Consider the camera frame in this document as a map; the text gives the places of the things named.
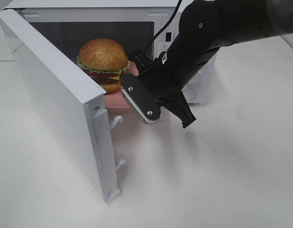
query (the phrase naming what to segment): black cable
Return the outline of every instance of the black cable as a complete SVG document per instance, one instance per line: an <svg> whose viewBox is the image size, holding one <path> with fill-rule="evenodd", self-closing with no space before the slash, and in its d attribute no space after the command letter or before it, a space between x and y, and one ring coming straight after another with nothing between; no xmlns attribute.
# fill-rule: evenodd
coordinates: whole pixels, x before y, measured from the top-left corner
<svg viewBox="0 0 293 228"><path fill-rule="evenodd" d="M146 48L142 54L142 57L141 57L141 60L140 60L140 63L139 63L139 69L138 71L140 72L141 70L141 64L142 64L142 60L147 52L147 50L150 48L150 45L154 42L154 40L166 29L166 27L168 25L170 25L170 23L173 21L174 17L176 16L176 13L178 12L178 9L180 7L180 4L181 4L182 0L179 0L178 3L177 3L177 6L173 12L173 14L171 15L169 21L156 33L156 35L149 41L149 43L146 45Z"/></svg>

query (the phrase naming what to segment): microwave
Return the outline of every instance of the microwave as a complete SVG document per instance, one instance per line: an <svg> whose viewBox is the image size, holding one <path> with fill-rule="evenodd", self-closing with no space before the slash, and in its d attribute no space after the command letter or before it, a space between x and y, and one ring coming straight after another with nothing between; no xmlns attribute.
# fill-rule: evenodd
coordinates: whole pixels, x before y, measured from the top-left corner
<svg viewBox="0 0 293 228"><path fill-rule="evenodd" d="M14 0L0 25L38 114L107 202L121 191L116 172L105 91L76 64L80 47L94 38L120 43L126 54L144 50L171 17L177 0ZM150 59L179 33L181 11L153 42ZM206 101L214 56L183 88L188 103Z"/></svg>

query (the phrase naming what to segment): microwave door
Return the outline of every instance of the microwave door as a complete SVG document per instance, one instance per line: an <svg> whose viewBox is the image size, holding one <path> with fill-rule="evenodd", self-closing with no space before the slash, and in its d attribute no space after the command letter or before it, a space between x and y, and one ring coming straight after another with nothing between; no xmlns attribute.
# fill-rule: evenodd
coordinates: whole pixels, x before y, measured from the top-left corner
<svg viewBox="0 0 293 228"><path fill-rule="evenodd" d="M1 11L0 24L38 114L108 201L120 190L105 91L16 11Z"/></svg>

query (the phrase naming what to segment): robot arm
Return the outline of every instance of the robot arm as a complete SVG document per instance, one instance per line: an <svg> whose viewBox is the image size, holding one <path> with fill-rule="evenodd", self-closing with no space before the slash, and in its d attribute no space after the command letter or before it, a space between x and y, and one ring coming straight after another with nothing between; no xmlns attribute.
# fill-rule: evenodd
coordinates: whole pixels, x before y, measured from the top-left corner
<svg viewBox="0 0 293 228"><path fill-rule="evenodd" d="M181 89L220 47L289 33L293 0L195 0L183 11L167 52L144 63L137 77L122 76L123 96L144 123L157 123L163 106L185 128L196 118Z"/></svg>

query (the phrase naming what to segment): lettuce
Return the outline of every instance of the lettuce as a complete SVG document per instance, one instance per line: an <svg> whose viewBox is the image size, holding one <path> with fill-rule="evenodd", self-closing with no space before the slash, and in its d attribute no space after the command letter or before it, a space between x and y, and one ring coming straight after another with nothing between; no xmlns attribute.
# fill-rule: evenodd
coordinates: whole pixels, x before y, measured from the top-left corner
<svg viewBox="0 0 293 228"><path fill-rule="evenodd" d="M124 67L121 70L117 70L117 71L102 71L102 70L94 70L94 69L89 69L88 67L84 66L82 64L82 62L79 59L79 56L76 58L76 65L81 68L82 70L89 70L89 72L96 72L96 73L104 73L104 74L117 74L120 75L122 73L122 71L126 71L130 66L131 66L131 62L129 60L127 60L127 66Z"/></svg>

